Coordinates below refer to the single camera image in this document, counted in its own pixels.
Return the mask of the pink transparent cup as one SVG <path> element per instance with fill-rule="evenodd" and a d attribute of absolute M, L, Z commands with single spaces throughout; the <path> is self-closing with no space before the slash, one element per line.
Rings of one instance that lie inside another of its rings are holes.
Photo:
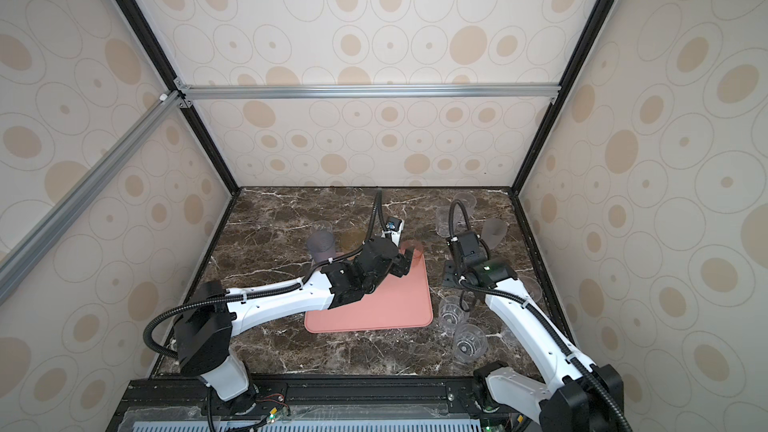
<path fill-rule="evenodd" d="M 412 252 L 412 263 L 418 263 L 423 259 L 424 255 L 424 243 L 416 239 L 407 239 L 401 242 L 400 247 L 403 251 L 410 250 Z"/>

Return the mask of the pink plastic tray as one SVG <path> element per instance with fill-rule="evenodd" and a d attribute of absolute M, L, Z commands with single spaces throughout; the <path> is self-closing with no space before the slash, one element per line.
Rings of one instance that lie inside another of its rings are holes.
<path fill-rule="evenodd" d="M 305 314 L 304 325 L 313 334 L 421 328 L 431 324 L 433 306 L 423 247 L 414 248 L 409 273 L 389 275 L 373 294 L 356 303 Z"/>

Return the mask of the grey frosted tumbler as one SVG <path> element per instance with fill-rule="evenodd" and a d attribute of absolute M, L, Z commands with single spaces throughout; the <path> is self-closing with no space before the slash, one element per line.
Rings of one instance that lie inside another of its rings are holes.
<path fill-rule="evenodd" d="M 335 237 L 327 229 L 313 231 L 306 241 L 306 247 L 315 265 L 327 262 L 336 256 Z"/>

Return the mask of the clear glass near right arm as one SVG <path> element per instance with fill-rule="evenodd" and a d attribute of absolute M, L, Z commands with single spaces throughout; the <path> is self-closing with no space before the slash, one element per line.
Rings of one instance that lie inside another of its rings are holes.
<path fill-rule="evenodd" d="M 543 296 L 542 288 L 540 284 L 529 277 L 520 276 L 519 280 L 523 283 L 528 295 L 535 302 L 540 302 Z"/>

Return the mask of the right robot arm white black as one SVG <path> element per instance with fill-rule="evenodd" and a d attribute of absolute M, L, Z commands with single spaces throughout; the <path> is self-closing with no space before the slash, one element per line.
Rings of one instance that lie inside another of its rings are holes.
<path fill-rule="evenodd" d="M 511 266 L 495 258 L 461 269 L 444 265 L 444 284 L 479 296 L 533 359 L 540 381 L 500 362 L 474 372 L 473 395 L 482 410 L 507 406 L 543 431 L 630 431 L 624 383 L 610 365 L 598 366 L 557 329 Z"/>

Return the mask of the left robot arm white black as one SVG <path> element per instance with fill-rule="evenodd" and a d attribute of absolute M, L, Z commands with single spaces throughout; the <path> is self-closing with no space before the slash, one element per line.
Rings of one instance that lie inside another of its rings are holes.
<path fill-rule="evenodd" d="M 387 237 L 373 237 L 356 251 L 320 264 L 307 278 L 243 289 L 212 281 L 196 301 L 151 319 L 143 341 L 176 360 L 184 376 L 200 379 L 221 401 L 253 397 L 256 388 L 247 367 L 231 350 L 233 337 L 283 317 L 359 302 L 388 276 L 407 275 L 413 253 Z"/>

